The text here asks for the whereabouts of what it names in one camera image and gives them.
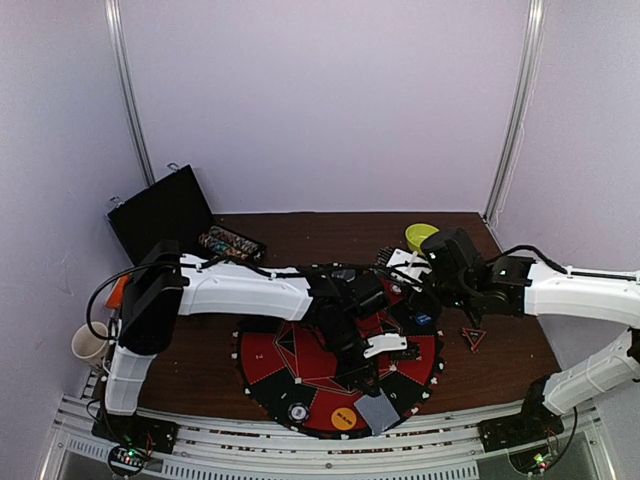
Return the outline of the blue small blind button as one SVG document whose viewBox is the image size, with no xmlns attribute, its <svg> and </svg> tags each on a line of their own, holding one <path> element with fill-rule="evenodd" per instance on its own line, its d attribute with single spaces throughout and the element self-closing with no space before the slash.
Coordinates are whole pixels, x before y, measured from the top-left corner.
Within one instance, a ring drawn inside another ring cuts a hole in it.
<svg viewBox="0 0 640 480">
<path fill-rule="evenodd" d="M 423 314 L 423 313 L 416 313 L 413 316 L 413 319 L 414 319 L 414 322 L 417 325 L 422 326 L 422 327 L 431 325 L 434 322 L 434 319 L 431 316 Z"/>
</svg>

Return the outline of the orange big blind button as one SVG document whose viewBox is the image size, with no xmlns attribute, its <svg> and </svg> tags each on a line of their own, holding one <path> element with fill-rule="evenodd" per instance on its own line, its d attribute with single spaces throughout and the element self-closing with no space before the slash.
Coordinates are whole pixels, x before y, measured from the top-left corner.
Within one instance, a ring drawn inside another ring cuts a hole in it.
<svg viewBox="0 0 640 480">
<path fill-rule="evenodd" d="M 339 407 L 331 413 L 331 424 L 339 431 L 349 431 L 357 424 L 357 415 L 348 407 Z"/>
</svg>

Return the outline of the black poker chip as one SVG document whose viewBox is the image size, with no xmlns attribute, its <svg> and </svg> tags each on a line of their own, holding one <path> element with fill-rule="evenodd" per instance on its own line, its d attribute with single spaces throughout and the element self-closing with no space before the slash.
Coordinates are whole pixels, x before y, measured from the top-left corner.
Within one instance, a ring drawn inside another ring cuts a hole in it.
<svg viewBox="0 0 640 480">
<path fill-rule="evenodd" d="M 305 404 L 295 402 L 289 405 L 287 415 L 294 424 L 304 424 L 309 418 L 310 410 Z"/>
</svg>

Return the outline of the dealt blue-backed playing cards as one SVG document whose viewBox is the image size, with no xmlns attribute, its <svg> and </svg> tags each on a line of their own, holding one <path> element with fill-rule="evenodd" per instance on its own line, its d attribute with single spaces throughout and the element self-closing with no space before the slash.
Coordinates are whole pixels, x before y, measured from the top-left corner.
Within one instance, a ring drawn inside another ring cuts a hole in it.
<svg viewBox="0 0 640 480">
<path fill-rule="evenodd" d="M 364 395 L 354 407 L 371 430 L 373 436 L 379 436 L 396 426 L 401 418 L 384 392 L 378 396 Z"/>
</svg>

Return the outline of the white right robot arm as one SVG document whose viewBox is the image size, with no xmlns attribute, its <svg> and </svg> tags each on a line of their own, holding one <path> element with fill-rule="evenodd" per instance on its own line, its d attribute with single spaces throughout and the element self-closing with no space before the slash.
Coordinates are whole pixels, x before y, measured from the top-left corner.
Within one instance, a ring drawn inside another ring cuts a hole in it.
<svg viewBox="0 0 640 480">
<path fill-rule="evenodd" d="M 387 248 L 376 268 L 405 290 L 419 313 L 462 311 L 474 327 L 486 315 L 598 320 L 623 332 L 576 365 L 533 385 L 513 419 L 519 440 L 535 440 L 585 400 L 639 377 L 639 274 L 562 266 L 532 245 L 485 259 L 462 228 L 438 231 L 412 252 Z"/>
</svg>

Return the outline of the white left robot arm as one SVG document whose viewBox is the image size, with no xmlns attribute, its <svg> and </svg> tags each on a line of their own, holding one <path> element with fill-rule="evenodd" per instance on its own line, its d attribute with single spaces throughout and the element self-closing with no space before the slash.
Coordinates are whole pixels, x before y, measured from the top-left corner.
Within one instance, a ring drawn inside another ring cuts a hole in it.
<svg viewBox="0 0 640 480">
<path fill-rule="evenodd" d="M 235 314 L 301 322 L 317 328 L 340 367 L 340 375 L 374 395 L 374 359 L 408 348 L 405 336 L 362 338 L 356 322 L 388 304 L 381 274 L 404 272 L 387 266 L 341 263 L 262 268 L 218 257 L 182 254 L 174 241 L 159 242 L 138 265 L 103 282 L 123 285 L 116 319 L 99 338 L 113 345 L 106 378 L 103 420 L 123 444 L 144 433 L 138 400 L 152 362 L 171 344 L 181 316 Z"/>
</svg>

